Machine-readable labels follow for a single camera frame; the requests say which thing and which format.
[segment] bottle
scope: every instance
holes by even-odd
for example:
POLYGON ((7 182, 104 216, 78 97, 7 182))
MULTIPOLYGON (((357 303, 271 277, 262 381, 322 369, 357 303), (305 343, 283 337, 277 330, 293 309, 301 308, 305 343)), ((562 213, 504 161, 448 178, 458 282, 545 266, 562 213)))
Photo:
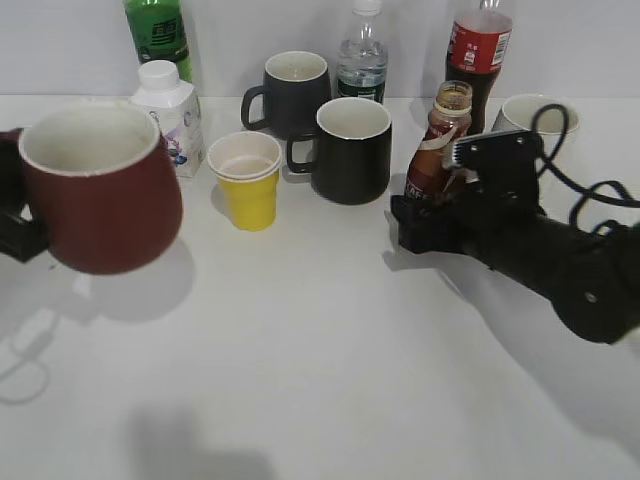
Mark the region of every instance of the bottle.
POLYGON ((123 0, 140 63, 169 60, 180 78, 193 81, 180 0, 123 0))
POLYGON ((442 167, 444 148, 466 135, 471 125, 473 89, 468 83, 448 81, 440 85, 429 112, 429 126, 407 172, 405 196, 437 202, 451 180, 442 167))
POLYGON ((513 22, 494 8, 498 3, 483 0, 480 9, 460 13, 451 32, 446 79, 467 82, 473 87, 470 135, 484 131, 489 93, 502 68, 511 37, 513 22))
POLYGON ((193 85, 180 80, 176 65, 167 60, 143 64, 138 77, 140 88, 131 103, 158 122, 177 175, 193 177, 204 157, 200 104, 193 85))
POLYGON ((381 41, 382 0, 354 0, 349 34, 340 46, 337 91, 382 103, 387 80, 387 47, 381 41))

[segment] black mug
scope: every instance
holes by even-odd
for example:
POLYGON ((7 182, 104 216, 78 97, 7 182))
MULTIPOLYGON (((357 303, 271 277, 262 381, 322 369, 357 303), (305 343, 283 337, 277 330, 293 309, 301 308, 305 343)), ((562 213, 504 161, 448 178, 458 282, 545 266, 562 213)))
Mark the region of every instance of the black mug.
POLYGON ((378 198, 389 184, 391 114, 364 98, 337 98, 316 114, 316 131, 293 134, 287 141, 287 165, 293 173, 311 173, 323 197, 346 205, 378 198), (313 160, 293 161, 293 144, 314 140, 313 160))
POLYGON ((294 133, 310 133, 315 128, 318 108, 331 100, 327 62, 310 52, 274 55, 264 67, 264 84, 247 90, 240 116, 247 130, 270 127, 282 139, 294 133), (263 96, 264 118, 249 121, 251 102, 263 96))

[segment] white table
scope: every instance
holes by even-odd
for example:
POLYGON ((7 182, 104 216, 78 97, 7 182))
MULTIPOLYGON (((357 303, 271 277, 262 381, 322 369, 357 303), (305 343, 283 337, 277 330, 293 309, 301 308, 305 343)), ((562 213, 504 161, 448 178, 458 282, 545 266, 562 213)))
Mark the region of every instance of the white table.
MULTIPOLYGON (((0 128, 72 100, 0 97, 0 128)), ((207 144, 239 104, 203 99, 207 144)), ((640 194, 640 100, 572 104, 569 172, 640 194)), ((397 192, 426 111, 387 105, 397 192)), ((285 172, 275 224, 251 234, 208 167, 183 191, 179 240, 134 273, 0 257, 2 480, 640 477, 637 342, 586 343, 471 259, 398 251, 389 193, 334 205, 285 172)))

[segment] green plastic bottle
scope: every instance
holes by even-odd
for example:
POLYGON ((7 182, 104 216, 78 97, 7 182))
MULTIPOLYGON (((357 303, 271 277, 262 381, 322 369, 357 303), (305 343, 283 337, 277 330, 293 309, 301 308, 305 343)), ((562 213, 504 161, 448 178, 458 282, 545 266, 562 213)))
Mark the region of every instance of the green plastic bottle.
POLYGON ((140 63, 169 60, 193 83, 180 0, 123 0, 140 63))

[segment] cola bottle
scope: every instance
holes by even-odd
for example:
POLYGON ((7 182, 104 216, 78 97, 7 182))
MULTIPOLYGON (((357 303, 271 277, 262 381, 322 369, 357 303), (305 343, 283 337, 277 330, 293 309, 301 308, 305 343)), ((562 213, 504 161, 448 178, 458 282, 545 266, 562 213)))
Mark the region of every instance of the cola bottle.
POLYGON ((483 0, 479 9, 455 17, 447 51, 447 80, 473 88, 469 135, 484 131, 485 107, 504 60, 513 21, 501 13, 499 0, 483 0))

